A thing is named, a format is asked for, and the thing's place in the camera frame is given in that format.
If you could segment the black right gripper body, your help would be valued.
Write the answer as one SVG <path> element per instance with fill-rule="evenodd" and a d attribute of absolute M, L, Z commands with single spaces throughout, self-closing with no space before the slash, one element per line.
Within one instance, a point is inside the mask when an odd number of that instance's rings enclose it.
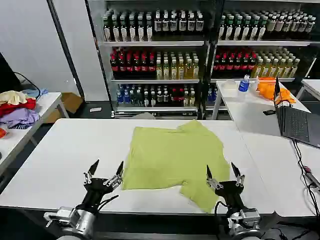
<path fill-rule="evenodd" d="M 224 198 L 229 213 L 240 212 L 245 205 L 241 198 L 244 186 L 237 184 L 235 180 L 219 182 L 219 187 L 214 190 L 215 194 Z"/>

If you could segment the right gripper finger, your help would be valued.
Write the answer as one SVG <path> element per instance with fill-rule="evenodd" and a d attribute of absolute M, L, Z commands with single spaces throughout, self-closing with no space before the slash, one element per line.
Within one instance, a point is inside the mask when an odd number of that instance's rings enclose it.
<path fill-rule="evenodd" d="M 206 182 L 210 188 L 214 190 L 220 190 L 223 188 L 223 185 L 220 184 L 215 178 L 213 178 L 209 166 L 206 166 Z"/>
<path fill-rule="evenodd" d="M 244 186 L 244 180 L 245 180 L 245 175 L 244 174 L 241 174 L 240 170 L 238 167 L 236 167 L 236 165 L 231 162 L 231 166 L 232 166 L 232 170 L 233 170 L 233 173 L 236 177 L 236 186 L 237 187 L 243 187 Z"/>

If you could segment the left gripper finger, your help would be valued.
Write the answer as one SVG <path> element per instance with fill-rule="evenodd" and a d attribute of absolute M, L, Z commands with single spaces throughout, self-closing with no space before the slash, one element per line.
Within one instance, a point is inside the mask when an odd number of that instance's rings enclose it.
<path fill-rule="evenodd" d="M 117 188 L 123 181 L 124 162 L 122 161 L 115 175 L 103 182 L 103 186 Z"/>
<path fill-rule="evenodd" d="M 99 159 L 90 166 L 89 170 L 87 172 L 84 172 L 84 184 L 91 184 L 92 183 L 92 178 L 93 175 L 95 174 L 98 164 L 99 164 Z"/>

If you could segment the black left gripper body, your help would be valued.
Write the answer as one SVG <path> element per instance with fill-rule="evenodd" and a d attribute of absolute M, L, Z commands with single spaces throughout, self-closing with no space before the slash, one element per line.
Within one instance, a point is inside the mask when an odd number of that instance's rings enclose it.
<path fill-rule="evenodd" d="M 104 186 L 103 182 L 106 180 L 104 178 L 92 178 L 90 184 L 84 184 L 86 194 L 82 201 L 82 210 L 89 213 L 98 213 L 106 204 L 119 197 L 119 195 L 114 195 L 103 200 L 105 195 L 116 189 Z"/>

